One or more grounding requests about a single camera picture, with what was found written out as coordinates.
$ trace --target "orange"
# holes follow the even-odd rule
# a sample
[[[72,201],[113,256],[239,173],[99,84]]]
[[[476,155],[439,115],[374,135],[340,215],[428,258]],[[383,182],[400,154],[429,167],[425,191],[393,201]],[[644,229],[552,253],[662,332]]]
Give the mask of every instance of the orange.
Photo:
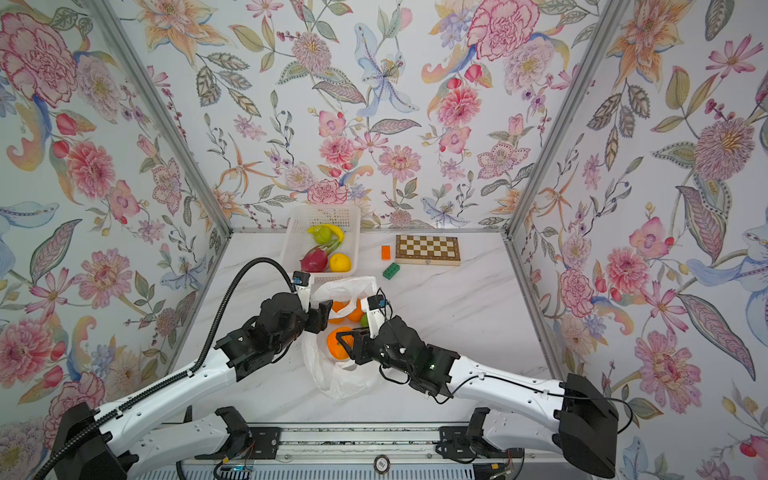
[[[352,329],[348,326],[343,326],[341,328],[335,329],[331,332],[330,335],[328,335],[328,340],[326,341],[328,343],[328,351],[331,353],[333,358],[337,360],[346,360],[349,358],[349,355],[346,354],[346,350],[344,350],[344,347],[339,343],[339,340],[336,339],[336,334],[339,332],[351,332]],[[354,340],[351,336],[345,336],[344,342],[352,346],[354,343]]]
[[[360,323],[360,319],[362,319],[362,308],[360,308],[360,300],[357,300],[357,308],[355,311],[347,315],[346,318],[353,321],[354,323]]]
[[[338,312],[339,310],[341,310],[342,308],[344,308],[345,306],[347,306],[347,304],[348,304],[348,303],[349,303],[349,302],[333,302],[333,306],[331,307],[331,309],[332,309],[334,312]],[[344,321],[344,319],[345,319],[345,318],[346,318],[346,317],[345,317],[345,316],[343,316],[343,317],[341,317],[341,318],[337,318],[337,319],[328,319],[328,323],[341,323],[341,322],[343,322],[343,321]]]

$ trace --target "green lego brick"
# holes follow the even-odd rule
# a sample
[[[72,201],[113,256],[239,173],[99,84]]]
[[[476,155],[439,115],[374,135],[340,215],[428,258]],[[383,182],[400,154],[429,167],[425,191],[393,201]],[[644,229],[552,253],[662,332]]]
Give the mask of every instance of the green lego brick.
[[[391,280],[393,276],[395,276],[395,273],[398,273],[400,271],[400,265],[397,263],[393,263],[392,265],[386,267],[386,270],[384,270],[384,278],[387,280]]]

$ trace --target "pink peony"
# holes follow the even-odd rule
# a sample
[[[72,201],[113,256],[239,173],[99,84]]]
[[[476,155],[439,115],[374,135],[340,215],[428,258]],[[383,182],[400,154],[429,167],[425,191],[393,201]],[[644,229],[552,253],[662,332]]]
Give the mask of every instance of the pink peony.
[[[554,55],[552,43],[537,37],[518,48],[504,63],[504,86],[507,92],[530,87],[539,80]]]
[[[141,211],[136,197],[131,193],[131,188],[125,183],[125,180],[118,180],[118,184],[112,187],[108,200],[112,215],[117,220],[122,217],[132,217]]]
[[[445,132],[440,139],[440,151],[448,150],[454,154],[460,154],[469,139],[469,127],[452,128]]]
[[[96,57],[81,56],[78,60],[78,93],[105,120],[114,123],[121,94],[107,64]]]
[[[583,270],[591,251],[592,240],[584,238],[579,232],[573,233],[563,243],[563,261],[574,270]]]
[[[500,141],[490,152],[478,155],[478,163],[482,167],[478,177],[485,179],[500,177],[528,158],[530,152],[530,148],[515,150],[510,144]]]
[[[65,382],[61,393],[51,400],[45,417],[45,447],[53,447],[61,417],[67,410],[83,402],[89,409],[95,409],[104,401],[105,394],[104,382],[91,372],[83,372],[79,382]]]
[[[608,255],[608,278],[621,293],[642,293],[650,280],[648,265],[632,247],[614,248]]]
[[[320,137],[330,137],[332,135],[339,135],[344,132],[346,126],[346,120],[342,114],[332,114],[329,111],[320,112]]]
[[[411,214],[405,210],[395,210],[389,216],[389,225],[395,228],[408,228],[411,225]]]
[[[379,170],[392,176],[401,182],[415,176],[414,172],[421,170],[419,164],[421,155],[411,150],[411,147],[395,146],[395,150],[384,147],[384,153],[379,155]]]
[[[94,297],[93,308],[104,308],[109,305],[110,297],[119,297],[131,291],[133,276],[130,270],[123,270],[131,266],[130,260],[118,255],[118,249],[107,250],[107,254],[93,252],[93,263],[87,260],[82,263],[83,270],[88,273],[77,275],[74,284],[80,285],[80,296],[85,300]]]
[[[352,158],[355,153],[355,144],[343,136],[329,137],[320,147],[320,156],[325,158],[328,163],[342,165]]]
[[[648,343],[637,339],[636,344],[634,355],[643,361],[640,390],[655,394],[660,407],[667,404],[668,394],[670,407],[677,413],[685,413],[691,403],[701,406],[701,392],[694,386],[701,382],[701,370],[687,364],[688,348],[675,351],[677,337],[672,330],[666,336],[654,330],[648,333]]]
[[[346,187],[328,178],[315,183],[306,191],[306,198],[311,204],[343,204],[346,197]]]
[[[637,248],[637,252],[645,258],[658,258],[670,252],[664,242],[667,238],[664,225],[659,217],[653,217],[629,236],[629,244]]]
[[[584,318],[594,308],[592,302],[592,286],[589,279],[579,270],[569,268],[560,277],[562,285],[563,303],[571,309],[571,312],[579,318]]]
[[[0,23],[0,68],[14,88],[54,108],[68,102],[77,87],[76,65],[61,35],[25,13],[6,13]]]
[[[18,323],[6,324],[0,333],[0,382],[3,388],[11,388],[16,380],[29,382],[45,368],[53,346],[46,318],[22,318]]]
[[[90,198],[106,197],[114,181],[112,157],[91,141],[74,144],[67,155],[67,169],[78,190]]]
[[[294,165],[286,171],[286,185],[291,190],[303,192],[315,183],[315,177],[306,164]]]
[[[511,55],[531,37],[538,16],[531,0],[484,0],[472,16],[467,45],[477,45],[478,60]]]
[[[293,42],[293,56],[311,74],[322,74],[331,66],[331,51],[317,33],[301,33]]]
[[[451,90],[440,103],[439,119],[446,127],[460,127],[480,112],[478,92],[470,87]]]
[[[157,185],[152,191],[152,198],[165,204],[170,214],[175,215],[181,203],[181,174],[178,164],[171,158],[167,167],[154,168],[152,177]]]
[[[704,128],[696,144],[696,172],[704,180],[728,180],[752,156],[754,127],[743,118],[716,121]]]

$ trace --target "pink flower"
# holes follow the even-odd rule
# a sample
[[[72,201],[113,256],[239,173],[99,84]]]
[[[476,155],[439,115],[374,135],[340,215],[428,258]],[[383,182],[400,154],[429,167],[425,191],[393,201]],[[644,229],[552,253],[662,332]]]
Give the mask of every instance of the pink flower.
[[[584,184],[587,186],[587,190],[590,188],[597,190],[598,182],[600,181],[600,158],[597,155],[590,155],[587,163],[584,164],[584,173],[581,174],[584,177]]]
[[[718,51],[712,50],[712,53],[710,54],[710,60],[715,62],[717,65],[708,65],[707,70],[720,70],[721,68],[725,68],[725,71],[720,74],[720,78],[727,77],[731,68],[735,70],[736,73],[741,73],[743,71],[755,71],[755,66],[751,63],[746,63],[744,60],[747,60],[752,55],[762,51],[763,44],[759,43],[749,51],[745,52],[746,48],[750,46],[751,41],[752,35],[747,35],[744,37],[744,39],[739,44],[739,48],[737,48],[735,52],[733,51],[733,42],[731,40],[726,41],[725,55]]]
[[[354,153],[355,145],[349,138],[341,135],[327,138],[320,147],[320,156],[334,165],[346,163]]]
[[[315,177],[306,164],[294,165],[286,171],[286,185],[291,190],[303,192],[315,183]]]
[[[136,197],[131,193],[131,189],[125,180],[118,180],[117,185],[109,191],[109,208],[115,219],[120,220],[124,217],[132,217],[138,214],[141,209],[136,201]]]
[[[500,141],[490,152],[478,155],[478,163],[482,167],[478,176],[485,179],[500,177],[528,158],[530,151],[530,148],[515,150],[510,144]]]
[[[591,251],[592,240],[584,238],[579,232],[573,233],[563,243],[563,261],[572,270],[583,270]]]
[[[45,447],[53,447],[61,417],[67,410],[83,402],[89,409],[95,409],[104,401],[105,395],[104,382],[91,372],[83,372],[79,382],[65,382],[61,393],[51,400],[45,417]]]
[[[514,117],[509,118],[509,134],[512,137],[519,137],[523,135],[523,116],[517,114]]]
[[[346,120],[344,120],[344,115],[341,115],[341,114],[334,115],[329,111],[324,111],[324,110],[320,112],[319,122],[320,122],[320,128],[319,128],[320,137],[330,137],[332,135],[339,135],[342,132],[344,132],[344,127],[346,126]]]
[[[346,197],[346,186],[328,178],[315,183],[306,191],[306,198],[311,204],[343,204]]]
[[[552,43],[537,37],[515,50],[504,62],[504,86],[508,93],[531,86],[541,78],[554,55]]]
[[[10,389],[18,380],[26,383],[48,362],[53,337],[45,324],[46,316],[39,320],[22,318],[18,323],[7,323],[0,333],[0,382]]]
[[[389,139],[383,138],[382,140],[379,140],[381,136],[381,134],[376,134],[375,137],[371,138],[371,134],[366,132],[364,135],[365,140],[360,137],[355,137],[355,141],[360,144],[356,149],[365,150],[367,148],[369,153],[373,153],[374,148],[384,148],[384,144],[387,143]]]
[[[584,318],[594,308],[592,302],[592,286],[589,279],[579,270],[569,268],[560,277],[562,285],[563,303],[571,309],[571,312],[579,318]]]
[[[45,284],[48,285],[48,290],[37,285],[29,289],[29,293],[34,296],[44,298],[45,300],[40,300],[37,303],[30,303],[27,305],[27,313],[32,313],[35,310],[45,308],[43,317],[48,317],[53,313],[54,308],[56,308],[56,304],[65,305],[67,303],[67,299],[61,298],[61,294],[64,293],[67,288],[69,288],[75,279],[75,277],[72,277],[69,279],[69,281],[67,281],[67,276],[69,276],[69,269],[66,268],[62,268],[58,273],[58,282],[54,279],[51,272],[46,273]]]
[[[77,82],[72,53],[61,35],[25,13],[6,13],[0,24],[0,67],[14,88],[52,107],[68,102]]]
[[[277,10],[283,6],[282,3],[272,3],[272,0],[251,0],[253,5],[246,5],[245,8],[256,12],[253,17],[256,18],[259,15],[266,13],[266,16],[272,18],[272,11]]]
[[[677,337],[672,330],[666,336],[654,330],[648,333],[648,343],[643,339],[636,343],[634,355],[643,361],[640,390],[655,394],[661,407],[667,404],[669,395],[670,407],[677,413],[685,413],[691,403],[701,406],[701,392],[694,386],[701,382],[701,370],[687,364],[691,358],[688,348],[675,351]]]
[[[78,190],[90,198],[104,198],[114,180],[112,157],[104,147],[96,147],[91,141],[79,141],[67,156],[69,177]]]
[[[641,293],[650,280],[648,265],[632,247],[614,248],[608,262],[608,279],[621,293]]]
[[[440,139],[440,147],[442,147],[440,148],[440,151],[448,149],[450,152],[460,154],[467,144],[469,132],[471,131],[472,130],[470,130],[469,127],[452,128],[451,130],[448,130]]]
[[[113,121],[120,107],[120,90],[107,64],[83,55],[78,60],[78,93],[83,100],[108,121]]]
[[[167,167],[154,168],[152,177],[157,185],[152,191],[152,198],[165,204],[170,214],[175,215],[181,203],[181,175],[178,164],[171,158]]]
[[[754,127],[743,118],[716,121],[701,131],[696,144],[696,172],[704,180],[728,180],[752,156]]]
[[[411,225],[411,214],[405,210],[395,210],[389,216],[389,225],[395,228],[408,228]]]
[[[472,88],[455,88],[442,99],[438,112],[440,121],[446,127],[465,125],[480,112],[481,103],[478,92]]]
[[[531,0],[484,0],[472,17],[467,46],[477,45],[478,60],[511,55],[531,37],[538,16]]]
[[[561,71],[558,74],[558,77],[563,79],[563,83],[554,84],[552,85],[552,90],[565,90],[566,88],[569,88],[571,86],[571,82],[576,78],[578,75],[578,72],[581,71],[581,65],[576,64],[573,67],[573,70],[571,70],[571,74],[565,73],[565,70]]]
[[[138,145],[141,151],[143,151],[149,158],[157,155],[157,148],[155,148],[149,138],[146,138],[144,135],[139,135],[139,141],[136,142],[136,145]]]
[[[659,217],[653,217],[629,236],[629,244],[637,248],[645,258],[659,258],[670,252],[664,241],[667,238]]]
[[[653,309],[650,311],[650,316],[653,318],[656,318],[656,315],[661,313],[661,318],[664,320],[664,323],[667,324],[667,328],[669,330],[674,330],[672,328],[672,325],[676,326],[680,329],[680,331],[685,332],[688,330],[688,325],[683,323],[682,320],[677,318],[674,314],[682,315],[685,313],[685,309],[682,306],[670,306],[670,302],[674,297],[677,295],[674,291],[674,289],[669,289],[664,294],[664,297],[661,296],[661,284],[657,281],[653,282],[654,285],[654,294],[651,296],[648,292],[643,290],[643,296],[645,297],[645,301],[648,302],[650,305],[652,305]]]
[[[466,177],[464,170],[458,167],[458,164],[454,159],[441,162],[440,173],[442,173],[443,177],[448,177],[449,180]]]
[[[131,291],[128,281],[133,276],[130,270],[124,272],[131,262],[128,258],[118,255],[118,249],[107,250],[107,254],[93,252],[93,263],[87,260],[82,263],[83,270],[88,273],[77,275],[74,284],[80,285],[80,296],[85,300],[93,297],[93,308],[104,308],[109,305],[110,297],[118,298]]]
[[[411,147],[395,146],[395,150],[384,147],[384,153],[379,156],[379,170],[392,176],[401,182],[415,176],[414,172],[421,170],[419,164],[421,155],[411,150]]]
[[[262,130],[261,126],[257,127],[252,121],[240,115],[237,115],[235,119],[235,128],[238,133],[243,135],[243,138],[250,137],[251,140],[261,141],[262,137],[266,137],[266,132]]]
[[[154,222],[151,220],[139,220],[139,235],[143,241],[148,242],[150,245],[162,237],[164,228],[165,223],[159,220]]]
[[[168,78],[168,75],[164,71],[155,75],[154,66],[147,65],[147,73],[149,74],[149,78],[152,79],[152,83],[154,83],[155,87],[170,87],[170,84],[163,83]]]
[[[322,74],[331,66],[331,51],[317,33],[301,33],[293,42],[293,56],[311,74]]]

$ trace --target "floral wallpaper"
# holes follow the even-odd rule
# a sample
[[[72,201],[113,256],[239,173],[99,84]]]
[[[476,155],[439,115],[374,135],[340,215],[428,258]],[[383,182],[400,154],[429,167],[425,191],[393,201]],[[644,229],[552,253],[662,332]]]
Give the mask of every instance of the floral wallpaper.
[[[122,25],[233,226],[501,227],[599,0],[131,0]]]
[[[768,478],[767,15],[633,0],[513,234],[627,480]]]
[[[0,478],[165,375],[222,250],[79,2],[0,2]]]

